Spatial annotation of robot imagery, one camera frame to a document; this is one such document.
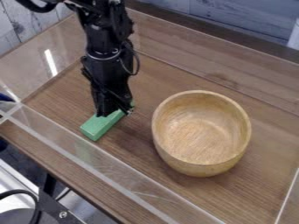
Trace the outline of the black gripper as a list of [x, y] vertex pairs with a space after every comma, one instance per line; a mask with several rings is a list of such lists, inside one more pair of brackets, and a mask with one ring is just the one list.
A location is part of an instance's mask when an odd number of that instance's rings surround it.
[[87, 51], [80, 62], [91, 84], [96, 117], [107, 117], [119, 109], [125, 115], [131, 114], [133, 97], [128, 78], [133, 72], [133, 54], [129, 51], [109, 54]]

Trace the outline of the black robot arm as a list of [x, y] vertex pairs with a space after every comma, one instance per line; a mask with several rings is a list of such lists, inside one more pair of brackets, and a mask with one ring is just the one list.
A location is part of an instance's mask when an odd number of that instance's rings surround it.
[[127, 15], [124, 0], [16, 0], [37, 13], [52, 11], [64, 4], [76, 14], [85, 33], [85, 54], [80, 58], [81, 74], [89, 81], [91, 95], [97, 116], [108, 116], [120, 110], [129, 113], [133, 97], [128, 79], [140, 69], [129, 36], [135, 22]]

